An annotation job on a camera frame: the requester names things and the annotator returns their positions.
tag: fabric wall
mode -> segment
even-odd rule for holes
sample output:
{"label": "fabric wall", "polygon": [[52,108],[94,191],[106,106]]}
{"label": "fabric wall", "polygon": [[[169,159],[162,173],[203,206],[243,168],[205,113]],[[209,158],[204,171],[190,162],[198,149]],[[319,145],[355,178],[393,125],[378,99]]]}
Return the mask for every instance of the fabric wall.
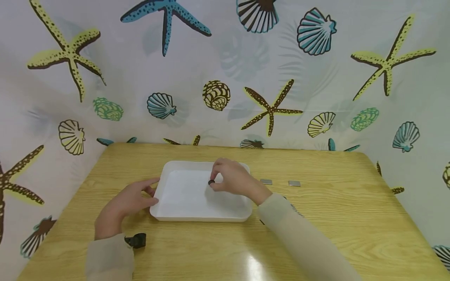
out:
{"label": "fabric wall", "polygon": [[449,8],[2,1],[2,280],[127,141],[364,152],[450,270]]}

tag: hand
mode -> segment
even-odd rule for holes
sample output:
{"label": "hand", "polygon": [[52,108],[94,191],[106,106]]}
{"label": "hand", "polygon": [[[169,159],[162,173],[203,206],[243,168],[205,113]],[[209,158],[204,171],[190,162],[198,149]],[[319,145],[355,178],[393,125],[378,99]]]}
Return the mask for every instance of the hand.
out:
{"label": "hand", "polygon": [[[126,216],[157,204],[158,199],[153,198],[155,190],[150,185],[158,181],[159,178],[152,178],[129,184],[111,199],[95,221],[95,240],[110,238],[122,233],[122,221]],[[143,197],[142,191],[151,197]]]}
{"label": "hand", "polygon": [[226,191],[233,194],[244,195],[256,205],[261,205],[272,192],[260,181],[252,177],[242,165],[227,158],[219,158],[212,166],[210,179],[216,179],[222,174],[222,183],[211,183],[214,191]]}

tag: tray rim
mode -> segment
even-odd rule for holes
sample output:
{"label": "tray rim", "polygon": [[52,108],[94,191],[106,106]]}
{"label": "tray rim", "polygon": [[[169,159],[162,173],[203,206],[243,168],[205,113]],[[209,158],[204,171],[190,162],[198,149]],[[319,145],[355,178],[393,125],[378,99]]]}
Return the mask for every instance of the tray rim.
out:
{"label": "tray rim", "polygon": [[[211,164],[213,165],[214,162],[208,162],[208,161],[184,161],[184,160],[171,160],[168,161],[166,164],[164,164],[164,167],[162,168],[162,172],[161,172],[161,178],[164,175],[164,171],[167,170],[169,163],[172,162],[180,162],[180,163],[198,163],[198,164]],[[248,173],[250,173],[250,167],[245,164],[245,163],[241,163],[239,162],[240,165],[242,165],[245,170],[247,170]],[[158,194],[162,194],[163,191],[158,193],[158,188],[156,188],[155,191],[155,197],[158,197]],[[251,201],[250,199],[248,199],[247,197],[245,197],[245,200],[248,202],[248,204],[251,206]],[[152,206],[149,208],[149,213],[156,218],[158,221],[192,221],[192,222],[245,222],[253,213],[253,207],[249,208],[249,213],[248,215],[246,215],[245,217],[227,217],[227,218],[218,218],[218,217],[170,217],[170,216],[155,216],[154,214],[152,214],[152,210],[153,212],[155,212],[155,206]]]}

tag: metal square piece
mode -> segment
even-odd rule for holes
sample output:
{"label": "metal square piece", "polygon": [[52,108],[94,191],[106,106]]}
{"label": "metal square piece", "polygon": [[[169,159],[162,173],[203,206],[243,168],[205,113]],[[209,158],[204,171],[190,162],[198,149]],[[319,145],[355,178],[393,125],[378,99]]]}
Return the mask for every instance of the metal square piece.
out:
{"label": "metal square piece", "polygon": [[262,178],[262,179],[260,179],[260,181],[261,181],[263,184],[272,185],[272,180],[271,180],[271,179],[264,179],[264,178]]}
{"label": "metal square piece", "polygon": [[302,186],[302,185],[300,184],[299,181],[296,181],[296,180],[290,180],[290,181],[289,181],[289,186]]}

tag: brown starfish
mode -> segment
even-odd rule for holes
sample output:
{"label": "brown starfish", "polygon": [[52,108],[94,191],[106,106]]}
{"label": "brown starfish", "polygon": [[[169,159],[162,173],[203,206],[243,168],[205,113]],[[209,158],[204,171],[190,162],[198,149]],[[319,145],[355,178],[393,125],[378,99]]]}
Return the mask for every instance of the brown starfish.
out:
{"label": "brown starfish", "polygon": [[284,100],[286,95],[288,94],[289,90],[291,89],[292,85],[294,85],[294,79],[291,79],[288,81],[288,83],[285,85],[285,87],[281,90],[281,92],[278,94],[277,99],[275,100],[275,103],[273,106],[270,106],[266,100],[257,92],[254,90],[244,87],[244,92],[246,92],[252,99],[254,99],[260,106],[262,106],[266,111],[263,113],[256,115],[253,119],[251,119],[247,124],[244,125],[244,127],[241,128],[241,130],[247,129],[251,125],[255,124],[259,120],[261,120],[264,116],[269,114],[269,122],[267,123],[267,134],[270,137],[272,135],[272,130],[274,129],[274,114],[302,114],[303,111],[301,110],[295,110],[295,109],[282,109],[278,108],[278,106],[281,104],[281,102]]}
{"label": "brown starfish", "polygon": [[13,183],[13,181],[33,162],[34,158],[39,155],[39,153],[44,149],[41,145],[31,153],[29,153],[25,158],[17,162],[9,171],[3,172],[0,164],[0,243],[3,238],[3,221],[5,217],[5,200],[3,193],[10,192],[13,196],[21,196],[21,199],[25,197],[32,202],[39,205],[44,204],[39,196],[26,187],[21,187],[18,184]]}
{"label": "brown starfish", "polygon": [[[377,171],[380,174],[380,176],[383,176],[381,174],[381,167],[380,167],[380,163],[378,163],[378,161],[377,161]],[[405,191],[405,188],[404,187],[394,187],[394,188],[391,188],[391,191],[394,194],[399,194],[399,193],[402,193],[403,191]]]}
{"label": "brown starfish", "polygon": [[[166,142],[168,142],[170,144],[176,144],[176,145],[180,145],[181,144],[181,143],[174,142],[173,140],[168,139],[168,138],[163,138],[163,140],[165,140]],[[192,142],[192,145],[198,145],[199,142],[200,142],[200,135],[197,135],[194,138],[194,142]]]}

